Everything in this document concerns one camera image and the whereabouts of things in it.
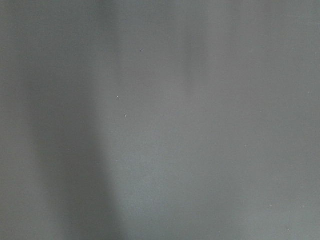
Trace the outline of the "grey laptop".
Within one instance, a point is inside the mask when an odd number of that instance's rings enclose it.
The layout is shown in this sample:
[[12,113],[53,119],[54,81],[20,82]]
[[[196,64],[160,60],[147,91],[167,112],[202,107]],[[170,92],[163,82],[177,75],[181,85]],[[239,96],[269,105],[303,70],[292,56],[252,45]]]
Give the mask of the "grey laptop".
[[3,240],[317,240],[317,0],[3,0]]

